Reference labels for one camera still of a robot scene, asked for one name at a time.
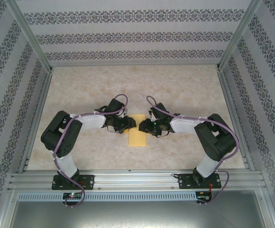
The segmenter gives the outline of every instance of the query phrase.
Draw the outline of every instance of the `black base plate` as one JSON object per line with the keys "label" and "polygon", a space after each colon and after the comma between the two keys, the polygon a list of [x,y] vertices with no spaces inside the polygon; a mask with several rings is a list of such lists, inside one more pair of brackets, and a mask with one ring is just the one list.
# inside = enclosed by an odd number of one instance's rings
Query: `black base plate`
{"label": "black base plate", "polygon": [[[93,190],[94,175],[79,175],[78,184],[80,184],[85,190]],[[63,178],[59,175],[55,175],[52,183],[52,190],[80,190],[78,186],[74,188],[65,184]]]}
{"label": "black base plate", "polygon": [[222,187],[219,175],[217,173],[213,173],[201,186],[194,181],[192,173],[177,175],[180,189],[209,189],[209,183],[212,184],[213,189],[220,189]]}

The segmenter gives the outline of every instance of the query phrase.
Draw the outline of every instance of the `beige floor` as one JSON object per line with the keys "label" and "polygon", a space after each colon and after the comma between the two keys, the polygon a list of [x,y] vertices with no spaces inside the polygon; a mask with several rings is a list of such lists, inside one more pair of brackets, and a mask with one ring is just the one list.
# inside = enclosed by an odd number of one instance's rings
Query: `beige floor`
{"label": "beige floor", "polygon": [[[93,111],[119,93],[129,96],[129,114],[147,114],[146,95],[171,113],[209,116],[218,113],[231,125],[214,66],[91,66],[55,69],[28,164],[29,170],[54,170],[51,152],[40,136],[55,114]],[[72,150],[82,170],[193,169],[204,151],[195,134],[147,135],[146,147],[129,147],[128,134],[104,129],[80,133]],[[244,168],[240,153],[221,167]]]}

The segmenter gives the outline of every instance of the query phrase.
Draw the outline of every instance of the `yellow block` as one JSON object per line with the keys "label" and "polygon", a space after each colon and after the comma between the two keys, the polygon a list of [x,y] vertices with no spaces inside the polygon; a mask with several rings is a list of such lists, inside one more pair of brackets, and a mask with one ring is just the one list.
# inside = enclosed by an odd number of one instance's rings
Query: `yellow block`
{"label": "yellow block", "polygon": [[136,121],[136,127],[129,130],[129,146],[147,146],[147,134],[138,130],[139,124],[146,119],[145,114],[131,114]]}

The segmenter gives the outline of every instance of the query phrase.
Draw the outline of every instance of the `robotic arm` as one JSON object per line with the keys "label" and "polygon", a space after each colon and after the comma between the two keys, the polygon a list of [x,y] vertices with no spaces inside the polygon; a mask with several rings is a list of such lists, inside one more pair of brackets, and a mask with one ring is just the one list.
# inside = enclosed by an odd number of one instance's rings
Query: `robotic arm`
{"label": "robotic arm", "polygon": [[[94,114],[79,116],[69,125],[69,128],[56,152],[57,164],[66,176],[75,182],[78,182],[79,180],[79,169],[74,164],[70,152],[72,151],[80,132],[93,128],[107,127],[111,132],[122,134],[126,129],[136,127],[135,120],[126,116],[126,109],[123,109],[119,113],[104,115],[104,113],[117,112],[124,106],[123,103],[114,98],[108,106],[96,109]],[[74,116],[76,115],[68,114],[65,111],[60,111],[56,114],[54,119],[41,135],[41,141],[48,150],[52,152],[55,150],[62,136],[60,129],[65,129]],[[68,186],[70,189],[75,187],[75,184],[61,175],[59,171],[58,174],[62,180],[62,185]]]}
{"label": "robotic arm", "polygon": [[[155,107],[169,113],[162,103],[156,104]],[[151,119],[141,122],[139,131],[150,133],[156,137],[176,132],[196,132],[206,153],[200,164],[193,170],[193,179],[199,186],[210,178],[222,158],[236,146],[233,136],[226,129],[216,124],[172,117],[154,107],[150,109],[149,114],[151,115]],[[206,119],[216,121],[228,127],[218,114],[212,114]]]}

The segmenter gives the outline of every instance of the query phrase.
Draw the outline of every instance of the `purple cable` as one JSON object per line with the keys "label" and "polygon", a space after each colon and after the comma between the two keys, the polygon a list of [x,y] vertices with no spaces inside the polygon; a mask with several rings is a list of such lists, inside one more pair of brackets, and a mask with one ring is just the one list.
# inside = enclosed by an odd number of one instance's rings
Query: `purple cable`
{"label": "purple cable", "polygon": [[219,122],[216,122],[216,121],[214,121],[214,120],[209,120],[209,119],[204,119],[204,118],[197,118],[197,117],[189,117],[189,116],[183,116],[183,115],[172,115],[172,114],[170,114],[170,113],[168,113],[168,112],[165,112],[164,110],[161,110],[160,108],[155,107],[155,105],[152,104],[151,101],[149,101],[149,98],[151,98],[151,99],[155,102],[155,104],[156,104],[156,100],[154,99],[154,97],[149,96],[149,95],[146,96],[146,99],[147,99],[148,103],[149,103],[153,108],[155,108],[156,110],[158,110],[158,111],[160,111],[160,112],[162,112],[162,113],[164,113],[164,114],[166,114],[166,115],[169,115],[169,116],[174,117],[174,118],[183,118],[183,119],[187,119],[187,120],[206,121],[206,122],[209,122],[209,123],[216,124],[216,125],[218,125],[218,126],[224,128],[224,129],[226,129],[226,130],[232,135],[232,137],[234,138],[234,140],[236,141],[236,149],[234,150],[234,152],[233,152],[231,155],[229,155],[229,156],[227,156],[227,157],[221,159],[221,161],[216,165],[216,167],[215,167],[215,169],[214,169],[216,172],[225,172],[225,173],[227,174],[227,179],[226,179],[226,182],[225,182],[224,186],[222,187],[222,189],[221,189],[221,190],[219,191],[219,193],[217,194],[217,196],[216,196],[213,200],[211,200],[211,201],[209,202],[209,203],[211,203],[211,202],[214,201],[217,197],[220,196],[220,194],[221,194],[222,191],[225,189],[225,187],[226,187],[226,185],[227,185],[227,183],[228,183],[228,181],[229,181],[229,173],[228,173],[226,170],[219,170],[219,171],[218,171],[217,168],[220,167],[220,165],[223,163],[224,160],[233,157],[233,156],[238,152],[238,149],[240,148],[240,144],[239,144],[239,141],[238,141],[237,136],[233,133],[233,131],[232,131],[230,128],[228,128],[227,126],[225,126],[225,125],[223,125],[223,124],[221,124],[221,123],[219,123]]}
{"label": "purple cable", "polygon": [[83,114],[74,116],[74,117],[67,123],[67,125],[66,125],[66,127],[65,127],[65,129],[64,129],[64,131],[63,131],[63,133],[62,133],[62,135],[61,135],[61,137],[60,137],[60,139],[59,139],[59,142],[57,143],[57,146],[56,146],[56,148],[54,149],[54,152],[53,152],[52,155],[53,155],[54,163],[55,163],[55,165],[56,165],[58,171],[60,172],[61,175],[63,175],[63,176],[64,176],[65,178],[67,178],[69,181],[71,181],[72,183],[74,183],[75,185],[77,185],[77,186],[81,189],[81,192],[82,192],[82,194],[83,194],[82,199],[81,199],[77,204],[72,205],[71,208],[77,207],[79,204],[81,204],[81,203],[85,200],[85,190],[84,190],[84,188],[83,188],[80,184],[78,184],[76,181],[72,180],[70,177],[68,177],[68,176],[61,170],[60,166],[59,166],[58,163],[57,163],[57,159],[56,159],[57,156],[56,156],[56,153],[57,153],[57,151],[58,151],[58,149],[59,149],[59,147],[60,147],[60,145],[61,145],[61,143],[62,143],[62,140],[63,140],[63,138],[65,137],[65,134],[66,134],[67,130],[69,129],[71,123],[72,123],[75,119],[77,119],[78,117],[82,117],[82,116],[86,116],[86,115],[112,115],[112,114],[117,114],[117,113],[121,112],[122,110],[124,110],[124,109],[126,108],[126,106],[128,105],[128,100],[129,100],[129,98],[128,98],[128,96],[125,95],[125,94],[119,94],[119,95],[117,95],[114,99],[118,98],[119,96],[124,96],[124,97],[126,98],[126,103],[125,103],[124,107],[122,107],[122,108],[121,108],[120,110],[118,110],[118,111],[110,112],[110,113],[95,113],[95,112],[93,112],[93,113],[83,113]]}

